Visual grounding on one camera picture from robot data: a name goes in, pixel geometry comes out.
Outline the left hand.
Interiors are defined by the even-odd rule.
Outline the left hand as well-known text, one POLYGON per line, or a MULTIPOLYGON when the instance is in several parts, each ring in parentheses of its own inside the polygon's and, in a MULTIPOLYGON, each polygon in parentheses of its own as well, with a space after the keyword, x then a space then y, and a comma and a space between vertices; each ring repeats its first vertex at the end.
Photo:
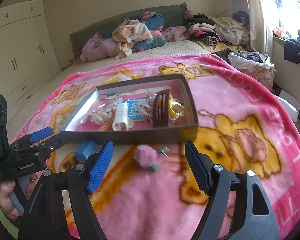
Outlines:
MULTIPOLYGON (((27 187, 27 194, 30 196, 40 178, 43 171, 39 171, 30 175, 30 184, 27 187)), ((6 180, 0 183, 0 208, 4 215, 10 221, 16 221, 20 217, 20 213, 17 211, 13 205, 9 194, 13 192, 15 188, 15 181, 6 180)))

